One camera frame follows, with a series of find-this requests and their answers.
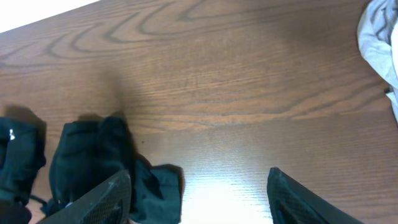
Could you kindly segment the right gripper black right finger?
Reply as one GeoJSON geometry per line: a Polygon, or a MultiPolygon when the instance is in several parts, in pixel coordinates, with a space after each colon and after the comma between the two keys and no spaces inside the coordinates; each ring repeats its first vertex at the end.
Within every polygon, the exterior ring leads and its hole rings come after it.
{"type": "Polygon", "coordinates": [[[277,167],[269,171],[267,196],[274,224],[361,224],[277,167]]]}

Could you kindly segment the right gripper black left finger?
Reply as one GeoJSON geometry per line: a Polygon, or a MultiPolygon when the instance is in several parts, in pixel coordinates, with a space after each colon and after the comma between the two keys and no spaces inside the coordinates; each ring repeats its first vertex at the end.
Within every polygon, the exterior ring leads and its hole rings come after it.
{"type": "Polygon", "coordinates": [[[129,222],[131,178],[121,170],[41,224],[121,224],[129,222]]]}

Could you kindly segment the black pants with red waistband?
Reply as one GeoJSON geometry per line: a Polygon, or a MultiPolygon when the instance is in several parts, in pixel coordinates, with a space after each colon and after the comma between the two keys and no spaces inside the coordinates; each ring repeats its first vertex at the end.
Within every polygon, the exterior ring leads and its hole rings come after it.
{"type": "Polygon", "coordinates": [[[180,168],[152,166],[133,146],[127,123],[120,117],[65,124],[50,166],[52,198],[41,210],[46,216],[53,215],[118,171],[128,170],[130,219],[136,223],[180,223],[180,168]]]}

